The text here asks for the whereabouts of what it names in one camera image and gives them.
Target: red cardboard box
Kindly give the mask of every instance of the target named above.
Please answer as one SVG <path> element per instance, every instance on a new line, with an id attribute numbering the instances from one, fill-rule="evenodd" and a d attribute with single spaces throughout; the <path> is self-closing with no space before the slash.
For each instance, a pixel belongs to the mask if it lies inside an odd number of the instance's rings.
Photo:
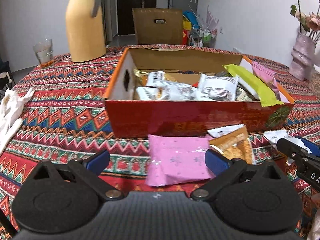
<path id="1" fill-rule="evenodd" d="M 249 132 L 279 129 L 294 106 L 292 97 L 278 84 L 284 105 L 262 107 L 259 101 L 160 101 L 137 100 L 133 69 L 162 70 L 178 82 L 193 85 L 200 74 L 225 71 L 223 65 L 250 64 L 241 55 L 212 53 L 195 49 L 161 50 L 127 48 L 105 92 L 105 104 L 117 138 L 200 136 L 208 129 L 243 123 Z"/>

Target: bottle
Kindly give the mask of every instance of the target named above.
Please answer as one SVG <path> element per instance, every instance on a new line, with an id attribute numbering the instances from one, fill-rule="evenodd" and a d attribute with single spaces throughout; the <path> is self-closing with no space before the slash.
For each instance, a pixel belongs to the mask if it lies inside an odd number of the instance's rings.
<path id="1" fill-rule="evenodd" d="M 84 62 L 106 53 L 101 0 L 70 0 L 66 30 L 73 62 Z"/>

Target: glass cup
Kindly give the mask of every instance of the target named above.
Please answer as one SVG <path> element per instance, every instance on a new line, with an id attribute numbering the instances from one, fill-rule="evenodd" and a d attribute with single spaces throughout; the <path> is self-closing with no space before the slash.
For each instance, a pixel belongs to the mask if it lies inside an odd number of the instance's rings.
<path id="1" fill-rule="evenodd" d="M 41 67 L 48 67 L 53 63 L 52 40 L 45 40 L 33 46 L 33 51 Z"/>

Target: pink vase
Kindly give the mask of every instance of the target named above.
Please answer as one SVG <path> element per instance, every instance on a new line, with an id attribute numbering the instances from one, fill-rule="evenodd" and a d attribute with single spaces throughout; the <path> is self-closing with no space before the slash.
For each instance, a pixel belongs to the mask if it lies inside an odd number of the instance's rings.
<path id="1" fill-rule="evenodd" d="M 293 60 L 289 66 L 289 73 L 299 80 L 311 79 L 316 45 L 315 42 L 302 33 L 298 33 L 296 44 L 291 55 Z"/>

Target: patterned tablecloth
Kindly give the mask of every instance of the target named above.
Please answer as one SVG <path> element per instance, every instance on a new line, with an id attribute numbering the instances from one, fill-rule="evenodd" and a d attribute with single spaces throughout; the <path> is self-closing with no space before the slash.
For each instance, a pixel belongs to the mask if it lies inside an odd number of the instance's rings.
<path id="1" fill-rule="evenodd" d="M 145 47 L 184 48 L 176 45 Z M 149 161 L 148 140 L 114 138 L 102 96 L 123 51 L 124 47 L 111 47 L 105 56 L 86 63 L 73 63 L 69 54 L 61 55 L 56 57 L 52 66 L 46 69 L 36 67 L 15 86 L 20 95 L 30 87 L 36 90 L 25 105 L 22 127 L 0 156 L 0 208 L 16 228 L 11 212 L 12 201 L 30 171 L 44 158 L 54 163 L 67 163 L 73 158 L 86 158 L 108 149 L 110 164 L 101 178 L 123 191 L 184 190 L 190 193 L 203 184 L 148 187 L 144 183 Z M 276 71 L 278 82 L 295 99 L 295 108 L 285 124 L 289 133 L 320 142 L 320 101 L 308 89 L 308 83 L 291 76 L 285 65 L 261 57 L 249 58 Z M 278 156 L 262 133 L 251 133 L 250 140 L 258 163 Z M 287 167 L 287 174 L 304 202 L 300 231 L 303 236 L 316 211 L 310 198 L 316 191 L 296 177 L 294 165 Z M 1 240 L 7 237 L 5 230 L 0 228 Z"/>

